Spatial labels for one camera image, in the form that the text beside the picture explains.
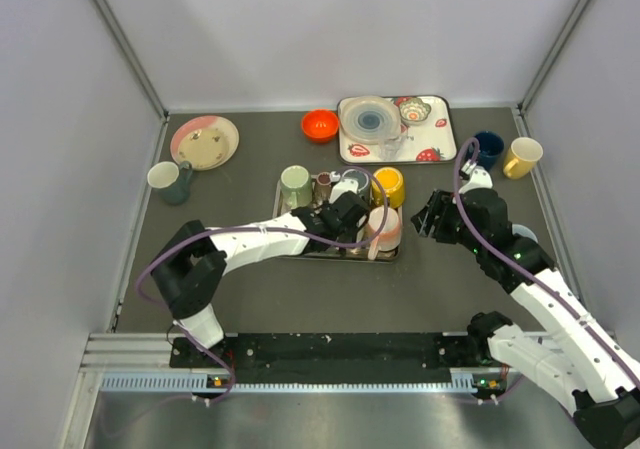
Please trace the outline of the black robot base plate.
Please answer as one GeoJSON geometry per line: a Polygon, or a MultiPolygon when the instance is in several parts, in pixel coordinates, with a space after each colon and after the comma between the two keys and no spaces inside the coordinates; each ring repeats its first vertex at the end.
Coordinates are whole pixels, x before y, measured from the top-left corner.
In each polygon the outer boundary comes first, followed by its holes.
{"type": "Polygon", "coordinates": [[[452,370],[466,369],[494,387],[508,374],[466,334],[241,333],[211,352],[244,384],[448,382],[452,370]]]}

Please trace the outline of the navy blue ceramic mug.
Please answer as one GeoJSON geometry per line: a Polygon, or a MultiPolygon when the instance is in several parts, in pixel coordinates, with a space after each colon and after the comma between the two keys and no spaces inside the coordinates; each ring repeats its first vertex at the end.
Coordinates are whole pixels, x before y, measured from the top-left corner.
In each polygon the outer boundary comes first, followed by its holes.
{"type": "Polygon", "coordinates": [[[498,162],[504,151],[504,141],[496,133],[491,131],[481,131],[474,135],[479,142],[479,152],[476,163],[490,171],[498,162]]]}

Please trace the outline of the pale yellow ceramic mug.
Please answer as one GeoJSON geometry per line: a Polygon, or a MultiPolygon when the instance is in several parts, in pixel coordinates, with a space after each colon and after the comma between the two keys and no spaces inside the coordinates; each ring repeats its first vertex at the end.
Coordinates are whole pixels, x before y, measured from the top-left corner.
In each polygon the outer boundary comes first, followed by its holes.
{"type": "Polygon", "coordinates": [[[535,139],[519,137],[512,141],[503,164],[505,177],[517,180],[529,174],[543,157],[542,145],[535,139]]]}

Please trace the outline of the pink ceramic mug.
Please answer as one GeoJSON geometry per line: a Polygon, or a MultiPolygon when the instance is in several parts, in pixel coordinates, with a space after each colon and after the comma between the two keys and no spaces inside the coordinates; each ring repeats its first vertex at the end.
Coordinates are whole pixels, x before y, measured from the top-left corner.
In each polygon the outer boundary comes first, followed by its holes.
{"type": "Polygon", "coordinates": [[[401,243],[402,221],[398,212],[393,208],[387,209],[385,222],[382,222],[384,211],[383,207],[374,208],[364,228],[363,239],[371,239],[367,249],[368,260],[395,250],[401,243]]]}

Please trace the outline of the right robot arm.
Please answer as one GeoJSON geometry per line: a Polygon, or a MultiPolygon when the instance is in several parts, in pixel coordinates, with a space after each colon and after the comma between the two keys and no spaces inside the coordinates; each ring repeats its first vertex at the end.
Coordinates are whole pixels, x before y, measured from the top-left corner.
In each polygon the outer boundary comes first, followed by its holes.
{"type": "Polygon", "coordinates": [[[468,333],[484,359],[506,364],[552,396],[594,448],[639,439],[639,361],[581,304],[554,260],[517,234],[493,189],[436,190],[411,219],[418,234],[472,252],[484,274],[526,309],[556,344],[535,342],[497,311],[475,315],[468,333]]]}

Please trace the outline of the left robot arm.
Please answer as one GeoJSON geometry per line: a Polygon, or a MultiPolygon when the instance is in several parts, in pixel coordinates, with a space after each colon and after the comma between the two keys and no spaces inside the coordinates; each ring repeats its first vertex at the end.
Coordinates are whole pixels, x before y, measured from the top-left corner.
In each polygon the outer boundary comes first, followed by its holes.
{"type": "Polygon", "coordinates": [[[213,307],[227,273],[267,259],[352,248],[369,205],[346,192],[318,209],[299,207],[274,219],[206,229],[185,223],[151,263],[150,276],[177,326],[210,349],[224,339],[213,307]]]}

